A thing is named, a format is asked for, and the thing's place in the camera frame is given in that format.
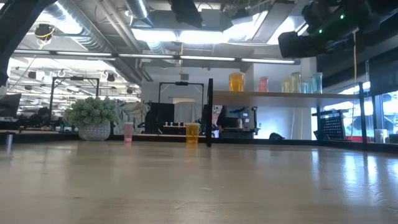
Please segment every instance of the bottle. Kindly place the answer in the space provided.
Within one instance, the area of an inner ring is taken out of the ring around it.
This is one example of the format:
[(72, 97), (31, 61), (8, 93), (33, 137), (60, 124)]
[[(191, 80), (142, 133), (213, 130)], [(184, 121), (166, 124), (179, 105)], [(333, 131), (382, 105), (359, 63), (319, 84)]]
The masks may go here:
[(291, 90), (292, 93), (300, 93), (300, 82), (301, 82), (301, 74), (300, 72), (292, 73), (291, 77)]

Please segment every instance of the ceiling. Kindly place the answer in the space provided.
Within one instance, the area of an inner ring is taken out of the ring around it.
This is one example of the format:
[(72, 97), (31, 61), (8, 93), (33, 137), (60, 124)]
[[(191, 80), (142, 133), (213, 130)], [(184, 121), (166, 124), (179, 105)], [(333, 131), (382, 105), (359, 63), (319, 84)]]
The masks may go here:
[[(119, 53), (133, 53), (136, 52), (135, 49), (132, 49), (131, 45), (127, 44), (127, 42), (121, 37), (119, 32), (115, 29), (115, 27), (110, 23), (110, 21), (106, 18), (104, 12), (98, 7), (97, 0), (65, 0), (65, 1), (73, 1), (76, 6), (81, 10), (84, 16), (86, 16), (90, 22), (94, 25), (94, 28), (97, 29), (100, 34), (106, 39), (106, 41), (114, 48), (115, 52)], [(265, 0), (269, 12), (272, 12), (272, 4), (275, 0)], [(249, 0), (235, 0), (235, 1), (227, 1), (227, 0), (210, 0), (207, 2), (196, 2), (199, 11), (202, 9), (211, 9), (213, 10), (233, 10), (234, 7), (242, 5), (244, 6), (255, 6), (259, 4), (261, 6), (265, 6), (266, 4), (264, 0), (257, 1), (249, 1)], [(278, 19), (279, 22), (276, 22), (275, 29), (272, 30), (270, 28), (270, 32), (285, 32), (291, 29), (296, 29), (302, 25), (303, 19), (300, 17), (300, 11), (304, 5), (306, 5), (309, 0), (298, 0), (295, 4), (292, 5), (286, 13), (286, 17), (276, 17), (273, 19)], [(118, 12), (118, 16), (123, 20), (124, 24), (119, 24), (119, 29), (121, 26), (130, 27), (131, 18), (126, 14), (127, 7), (125, 0), (112, 0), (111, 3), (114, 9)], [(147, 0), (151, 11), (153, 10), (170, 10), (170, 5), (167, 0)], [(270, 14), (267, 14), (264, 21), (267, 21)], [(282, 26), (285, 21), (289, 20), (290, 27)], [(39, 49), (42, 44), (36, 36), (34, 35), (34, 29), (39, 24), (51, 24), (56, 26), (53, 23), (53, 20), (48, 15), (42, 14), (35, 24), (32, 26), (31, 30), (24, 37), (24, 40), (21, 42), (19, 49)], [(56, 33), (54, 33), (51, 38), (51, 42), (47, 45), (44, 45), (43, 50), (69, 50), (69, 51), (87, 51), (87, 49), (82, 46), (80, 43), (76, 41), (76, 35), (70, 36), (66, 33), (63, 33), (60, 29), (57, 29)], [(139, 48), (142, 50), (150, 50), (146, 42), (138, 40)], [(247, 40), (247, 41), (234, 41), (228, 43), (220, 43), (220, 44), (183, 44), (178, 42), (164, 42), (164, 46), (170, 54), (180, 54), (181, 50), (184, 55), (199, 55), (199, 56), (227, 56), (227, 57), (252, 57), (252, 58), (281, 58), (279, 48), (277, 45), (269, 45), (266, 43), (266, 40), (261, 40), (260, 37), (256, 37), (256, 40)], [(128, 65), (131, 69), (134, 70), (134, 66), (136, 64), (135, 60), (125, 59), (124, 63)], [(152, 76), (154, 81), (157, 78), (160, 79), (159, 73), (153, 73), (154, 71), (163, 71), (166, 72), (170, 69), (169, 73), (175, 73), (175, 71), (180, 70), (180, 62), (172, 62), (165, 60), (145, 60), (142, 62), (143, 66), (146, 67), (146, 71), (149, 76)], [(182, 66), (184, 67), (184, 71), (190, 73), (190, 69), (193, 68), (205, 68), (205, 69), (213, 69), (213, 68), (231, 68), (231, 69), (243, 69), (243, 63), (234, 63), (234, 62), (207, 62), (200, 60), (186, 60), (182, 62)], [(95, 58), (91, 60), (65, 60), (65, 59), (54, 59), (54, 58), (24, 58), (24, 57), (14, 57), (10, 61), (11, 68), (11, 86), (18, 82), (18, 85), (12, 87), (12, 92), (21, 92), (24, 93), (24, 99), (28, 98), (37, 98), (37, 96), (28, 96), (29, 93), (44, 94), (49, 93), (50, 88), (48, 86), (43, 86), (43, 84), (49, 85), (51, 84), (51, 77), (55, 74), (59, 74), (65, 72), (65, 77), (71, 77), (74, 75), (84, 76), (87, 78), (99, 78), (100, 85), (100, 95), (119, 95), (119, 96), (128, 96), (131, 101), (139, 100), (141, 97), (141, 91), (137, 85), (141, 85), (140, 83), (129, 83), (126, 81), (126, 74), (120, 72), (120, 70), (115, 69), (112, 66), (112, 63), (107, 61), (99, 61)], [(26, 77), (26, 74), (29, 71), (36, 71), (40, 74), (43, 74), (44, 79), (42, 80), (32, 80)], [(115, 81), (108, 82), (106, 80), (107, 73), (115, 74)], [(91, 86), (93, 85), (89, 81), (83, 82), (74, 82), (70, 80), (63, 81), (63, 84), (70, 86)], [(31, 85), (32, 90), (25, 90), (26, 85)], [(128, 87), (134, 88), (134, 93), (132, 95), (128, 95), (126, 90)], [(82, 88), (79, 87), (79, 93), (72, 93), (76, 95), (92, 95), (95, 94), (95, 88)], [(65, 94), (70, 95), (70, 90), (67, 90), (66, 86), (60, 85), (56, 90), (56, 94)], [(43, 99), (48, 99), (47, 95), (42, 95)]]

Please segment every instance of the table surface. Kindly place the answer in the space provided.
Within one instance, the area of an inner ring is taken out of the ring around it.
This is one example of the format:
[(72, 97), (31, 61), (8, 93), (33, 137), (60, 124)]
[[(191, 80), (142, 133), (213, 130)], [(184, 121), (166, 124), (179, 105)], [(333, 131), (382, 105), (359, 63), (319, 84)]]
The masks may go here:
[(358, 100), (358, 95), (318, 93), (262, 93), (214, 91), (213, 104), (225, 106), (270, 106), (316, 108)]
[(398, 223), (396, 155), (66, 141), (0, 157), (7, 224)]

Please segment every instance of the window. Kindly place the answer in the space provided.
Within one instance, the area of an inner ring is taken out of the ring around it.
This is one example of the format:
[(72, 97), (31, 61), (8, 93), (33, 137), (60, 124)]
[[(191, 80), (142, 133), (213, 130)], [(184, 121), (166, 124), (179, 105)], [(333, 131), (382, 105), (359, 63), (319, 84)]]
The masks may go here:
[[(370, 82), (363, 83), (365, 95), (369, 93)], [(359, 86), (347, 87), (345, 90), (342, 89), (338, 92), (339, 94), (358, 94)], [(366, 135), (367, 137), (374, 137), (374, 126), (373, 126), (373, 103), (371, 97), (366, 97), (364, 102), (365, 117), (366, 117)], [(343, 122), (345, 127), (346, 136), (362, 136), (361, 127), (361, 107), (359, 100), (348, 101), (339, 103), (336, 105), (330, 105), (324, 107), (324, 110), (348, 110), (343, 113)]]
[(382, 95), (383, 127), (388, 134), (398, 134), (398, 91)]

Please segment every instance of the wooden shelf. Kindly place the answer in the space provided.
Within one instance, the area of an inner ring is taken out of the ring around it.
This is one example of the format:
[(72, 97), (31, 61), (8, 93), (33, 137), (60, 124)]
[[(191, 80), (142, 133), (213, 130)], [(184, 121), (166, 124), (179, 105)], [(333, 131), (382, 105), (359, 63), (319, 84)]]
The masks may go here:
[(358, 100), (358, 95), (319, 93), (262, 93), (214, 91), (213, 104), (225, 106), (270, 106), (316, 108)]

